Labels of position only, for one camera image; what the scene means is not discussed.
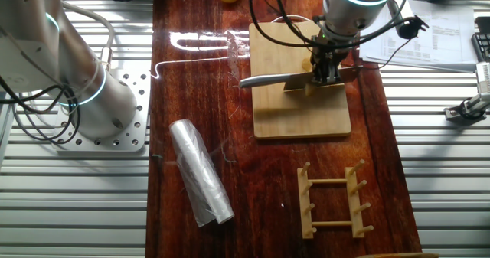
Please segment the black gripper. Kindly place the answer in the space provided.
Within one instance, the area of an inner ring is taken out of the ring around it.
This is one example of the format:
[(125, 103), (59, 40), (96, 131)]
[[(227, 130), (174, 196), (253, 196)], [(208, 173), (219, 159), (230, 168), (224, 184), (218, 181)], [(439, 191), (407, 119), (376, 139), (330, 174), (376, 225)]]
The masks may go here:
[(338, 66), (343, 61), (343, 50), (329, 47), (334, 42), (327, 38), (311, 38), (311, 72), (318, 86), (339, 83)]

